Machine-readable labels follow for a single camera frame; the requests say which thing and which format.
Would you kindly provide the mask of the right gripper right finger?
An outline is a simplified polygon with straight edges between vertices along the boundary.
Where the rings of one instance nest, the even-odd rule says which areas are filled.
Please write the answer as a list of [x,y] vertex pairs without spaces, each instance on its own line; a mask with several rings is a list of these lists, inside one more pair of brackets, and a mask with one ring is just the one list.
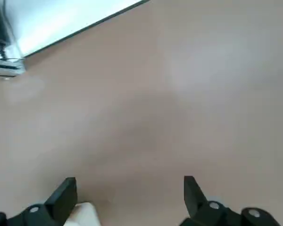
[[217,201],[205,197],[193,176],[184,177],[184,202],[189,217],[182,226],[278,226],[276,219],[267,211],[246,207],[240,213]]

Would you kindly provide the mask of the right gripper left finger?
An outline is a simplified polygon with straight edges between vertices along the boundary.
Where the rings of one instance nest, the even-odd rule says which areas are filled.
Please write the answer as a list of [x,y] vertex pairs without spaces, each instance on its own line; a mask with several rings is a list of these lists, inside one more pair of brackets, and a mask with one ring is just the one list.
[[0,212],[0,226],[62,226],[76,204],[76,178],[68,177],[45,203],[31,205],[11,218]]

